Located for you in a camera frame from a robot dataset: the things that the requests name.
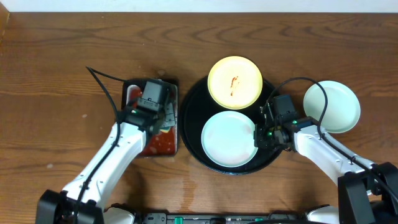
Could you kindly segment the light blue plate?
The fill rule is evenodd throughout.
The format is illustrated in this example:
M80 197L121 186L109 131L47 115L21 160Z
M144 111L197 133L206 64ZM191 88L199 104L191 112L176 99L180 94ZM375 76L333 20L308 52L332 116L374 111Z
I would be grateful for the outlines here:
M345 133L354 128L361 116L360 103L354 92L336 81L322 81L319 84L324 88L328 98L321 126L329 133ZM319 120L324 104L322 90L318 85L312 85L303 99L305 114Z
M221 167L234 168L254 158L255 125L237 111L223 111L213 115L201 132L201 145L207 157Z

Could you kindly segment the yellow plate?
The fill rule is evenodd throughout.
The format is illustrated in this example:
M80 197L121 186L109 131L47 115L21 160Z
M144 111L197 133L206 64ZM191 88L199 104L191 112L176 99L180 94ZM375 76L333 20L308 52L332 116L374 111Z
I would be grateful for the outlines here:
M259 98L263 81L254 62L245 57L229 56L212 66L207 86L211 97L220 106L241 110Z

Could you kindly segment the light blue plate front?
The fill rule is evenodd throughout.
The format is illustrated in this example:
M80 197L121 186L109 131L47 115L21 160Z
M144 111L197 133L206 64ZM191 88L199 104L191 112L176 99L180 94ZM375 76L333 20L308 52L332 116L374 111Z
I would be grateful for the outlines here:
M354 128L361 116L360 103L354 92L336 81L322 81L319 84L324 88L328 98L321 126L329 133L345 133ZM303 99L305 114L319 120L324 104L322 90L318 85L312 85Z

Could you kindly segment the green scrubbing sponge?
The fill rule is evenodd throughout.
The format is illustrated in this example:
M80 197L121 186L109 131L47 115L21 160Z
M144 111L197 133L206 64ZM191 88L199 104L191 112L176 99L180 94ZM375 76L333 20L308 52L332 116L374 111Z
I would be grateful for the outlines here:
M161 127L159 131L162 133L168 133L171 130L171 128L172 128L171 126Z

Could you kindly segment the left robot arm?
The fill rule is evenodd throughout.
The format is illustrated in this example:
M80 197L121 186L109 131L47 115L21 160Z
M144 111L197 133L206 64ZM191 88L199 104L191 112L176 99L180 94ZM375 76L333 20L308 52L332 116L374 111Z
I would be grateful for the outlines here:
M164 129L176 129L177 103L131 100L118 111L111 132L82 172L61 192L46 190L36 223L134 223L137 214L124 205L106 207L128 165Z

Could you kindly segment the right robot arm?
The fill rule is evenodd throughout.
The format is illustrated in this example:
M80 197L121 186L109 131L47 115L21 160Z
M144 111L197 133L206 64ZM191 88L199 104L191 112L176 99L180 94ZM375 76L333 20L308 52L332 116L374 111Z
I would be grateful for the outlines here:
M397 223L397 167L365 159L330 136L311 117L269 105L254 131L256 146L293 151L319 167L338 188L338 206L305 213L305 223Z

